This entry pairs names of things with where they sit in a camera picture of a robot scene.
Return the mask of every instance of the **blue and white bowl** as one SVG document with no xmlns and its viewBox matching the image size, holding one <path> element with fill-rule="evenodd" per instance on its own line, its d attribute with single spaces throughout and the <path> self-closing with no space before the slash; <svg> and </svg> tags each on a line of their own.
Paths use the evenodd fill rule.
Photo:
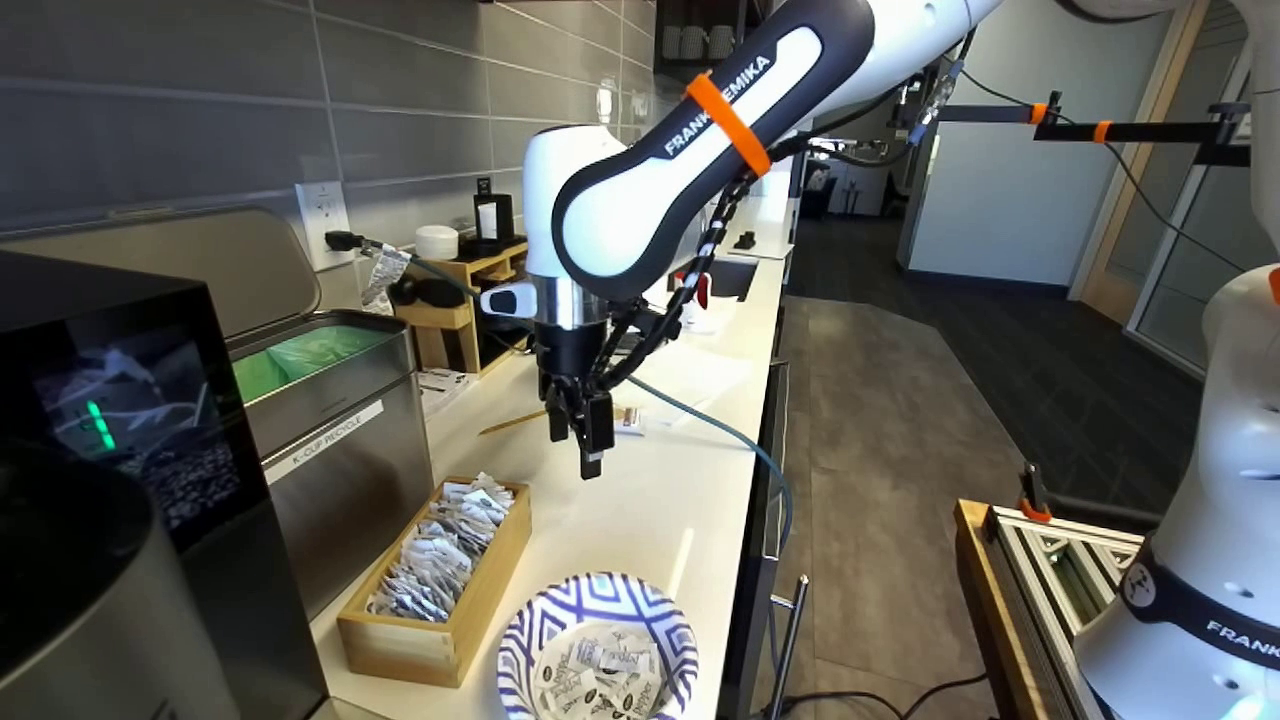
<svg viewBox="0 0 1280 720">
<path fill-rule="evenodd" d="M 589 703 L 603 703 L 606 696 L 613 707 L 627 707 L 603 717 L 675 720 L 686 712 L 693 680 L 696 649 L 685 611 L 625 570 L 566 574 L 537 592 L 495 645 L 495 693 L 512 720 L 560 717 L 564 707 L 554 701 L 564 682 L 585 687 Z"/>
</svg>

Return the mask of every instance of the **white wall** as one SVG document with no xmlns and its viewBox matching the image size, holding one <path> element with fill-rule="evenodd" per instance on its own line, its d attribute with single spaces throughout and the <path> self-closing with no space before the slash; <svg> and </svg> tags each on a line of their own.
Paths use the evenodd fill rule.
<svg viewBox="0 0 1280 720">
<path fill-rule="evenodd" d="M 969 70 L 1009 94 L 1062 91 L 1076 118 L 1129 118 L 1163 38 L 1163 15 L 1085 24 L 1053 0 L 1005 0 Z M 1005 103 L 961 78 L 952 103 Z M 1071 284 L 1110 154 L 1030 139 L 1028 123 L 938 123 L 914 176 L 905 262 L 913 273 Z"/>
</svg>

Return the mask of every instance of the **robotic arm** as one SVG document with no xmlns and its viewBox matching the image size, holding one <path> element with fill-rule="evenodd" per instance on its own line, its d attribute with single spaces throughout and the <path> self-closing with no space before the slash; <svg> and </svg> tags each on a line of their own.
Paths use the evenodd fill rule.
<svg viewBox="0 0 1280 720">
<path fill-rule="evenodd" d="M 997 0 L 792 0 L 737 57 L 711 68 L 711 91 L 764 149 L 802 118 L 855 106 L 905 83 L 969 36 Z M 1181 0 L 1060 0 L 1092 21 L 1166 13 Z M 1250 203 L 1280 238 L 1280 0 L 1235 0 L 1250 27 Z M 484 297 L 489 310 L 537 319 L 538 393 L 550 439 L 574 433 L 585 477 L 613 449 L 606 387 L 673 336 L 673 309 L 748 186 L 745 154 L 700 101 L 675 103 L 638 143 L 603 126 L 554 126 L 525 154 L 525 289 Z M 685 229 L 717 196 L 693 279 L 665 319 L 645 310 Z M 625 322 L 645 340 L 606 369 Z M 1080 640 L 1096 696 L 1122 717 L 1274 717 L 1280 707 L 1280 268 L 1243 273 L 1207 309 L 1192 466 L 1144 556 Z"/>
<path fill-rule="evenodd" d="M 866 103 L 963 38 L 997 0 L 792 0 L 707 70 L 726 117 L 764 149 L 810 117 Z M 666 319 L 638 291 L 675 261 L 681 238 L 717 203 L 700 261 L 707 262 L 737 196 L 745 154 L 725 118 L 681 101 L 645 139 L 625 149 L 603 126 L 550 126 L 525 154 L 528 284 L 484 297 L 484 310 L 537 322 L 538 393 L 550 439 L 580 439 L 580 472 L 600 472 L 613 449 L 613 399 L 645 351 L 666 340 Z M 606 319 L 638 322 L 645 342 L 606 369 Z"/>
</svg>

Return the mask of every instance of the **wall tile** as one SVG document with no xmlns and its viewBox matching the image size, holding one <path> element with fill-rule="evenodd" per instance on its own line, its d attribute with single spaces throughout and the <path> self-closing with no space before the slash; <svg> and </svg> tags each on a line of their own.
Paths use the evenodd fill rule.
<svg viewBox="0 0 1280 720">
<path fill-rule="evenodd" d="M 656 0 L 625 0 L 625 21 L 651 36 L 656 32 Z"/>
<path fill-rule="evenodd" d="M 638 68 L 651 68 L 651 36 L 625 24 L 625 59 L 627 63 L 638 63 Z"/>
<path fill-rule="evenodd" d="M 571 117 L 574 78 L 564 78 L 564 76 L 489 63 L 484 87 L 490 101 L 489 103 L 490 117 L 530 117 L 530 118 L 566 118 Z"/>
<path fill-rule="evenodd" d="M 334 111 L 343 178 L 408 178 L 489 168 L 489 123 L 457 117 Z"/>
<path fill-rule="evenodd" d="M 590 0 L 590 4 L 606 6 L 613 15 L 621 15 L 627 0 Z"/>
<path fill-rule="evenodd" d="M 495 6 L 481 0 L 314 0 L 314 13 L 481 52 L 481 13 Z"/>
<path fill-rule="evenodd" d="M 481 15 L 481 52 L 554 76 L 566 76 L 574 68 L 574 45 L 564 32 L 525 13 L 508 13 L 505 4 Z"/>
<path fill-rule="evenodd" d="M 481 63 L 389 32 L 319 21 L 334 103 L 484 111 Z"/>
<path fill-rule="evenodd" d="M 323 106 L 0 87 L 0 117 L 9 223 L 334 176 Z"/>
<path fill-rule="evenodd" d="M 312 21 L 261 0 L 4 0 L 0 76 L 319 101 Z"/>
<path fill-rule="evenodd" d="M 490 118 L 489 123 L 489 143 L 490 143 L 490 168 L 521 170 L 525 168 L 525 149 L 537 133 L 550 123 L 525 123 L 525 118 Z"/>
<path fill-rule="evenodd" d="M 151 203 L 272 199 L 295 210 L 290 182 L 331 176 L 343 176 L 350 220 L 373 233 L 468 216 L 481 170 L 521 203 L 528 135 L 594 123 L 600 83 L 614 87 L 613 126 L 645 126 L 627 103 L 651 91 L 651 6 L 9 0 L 0 237 Z"/>
<path fill-rule="evenodd" d="M 410 182 L 350 182 L 350 229 L 389 242 L 410 242 L 419 223 L 472 229 L 475 178 L 410 178 Z"/>
</svg>

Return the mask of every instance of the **monitor screen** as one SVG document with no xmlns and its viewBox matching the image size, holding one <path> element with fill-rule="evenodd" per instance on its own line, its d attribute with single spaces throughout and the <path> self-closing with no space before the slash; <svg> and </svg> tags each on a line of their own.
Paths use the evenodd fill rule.
<svg viewBox="0 0 1280 720">
<path fill-rule="evenodd" d="M 52 439 L 134 477 L 180 544 L 197 520 L 233 512 L 244 477 L 203 356 L 182 326 L 75 342 L 32 379 Z"/>
</svg>

